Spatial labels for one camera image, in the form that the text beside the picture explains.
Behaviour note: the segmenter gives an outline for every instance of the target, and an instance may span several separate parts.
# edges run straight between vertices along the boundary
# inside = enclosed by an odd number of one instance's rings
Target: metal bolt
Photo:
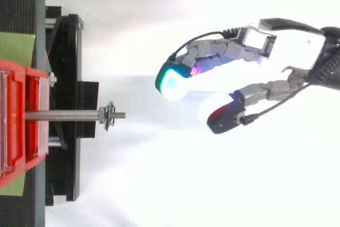
[[[54,84],[55,84],[56,82],[58,82],[58,79],[54,76],[54,73],[53,73],[53,72],[51,72],[51,73],[49,74],[48,78],[49,78],[49,85],[50,85],[51,87],[53,87]]]
[[[112,113],[111,117],[114,119],[125,119],[126,118],[126,113]]]
[[[80,21],[78,25],[80,30],[84,30],[84,21]]]

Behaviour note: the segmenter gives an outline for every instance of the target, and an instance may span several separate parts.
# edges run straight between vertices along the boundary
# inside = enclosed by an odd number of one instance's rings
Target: white surface
[[[82,142],[81,195],[74,203],[56,198],[46,226],[339,226],[338,92],[310,88],[217,136],[198,118],[208,93],[170,103],[153,77],[202,32],[274,16],[340,26],[334,1],[46,0],[84,19],[83,79],[100,81],[99,106],[113,100],[127,114]],[[204,78],[227,90],[264,79],[243,66]]]

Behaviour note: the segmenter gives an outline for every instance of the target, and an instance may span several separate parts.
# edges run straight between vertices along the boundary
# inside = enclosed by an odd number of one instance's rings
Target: robotic finger
[[[215,34],[223,38],[200,40]],[[184,47],[187,53],[177,56]],[[253,84],[230,94],[231,102],[214,111],[207,120],[214,133],[247,125],[311,85],[340,89],[340,29],[319,30],[279,18],[193,38],[162,66],[156,88],[166,98],[180,100],[187,90],[185,81],[193,75],[235,60],[261,63],[264,58],[274,71],[291,69],[288,80]],[[278,100],[279,103],[259,114],[245,116],[245,108],[262,99]]]

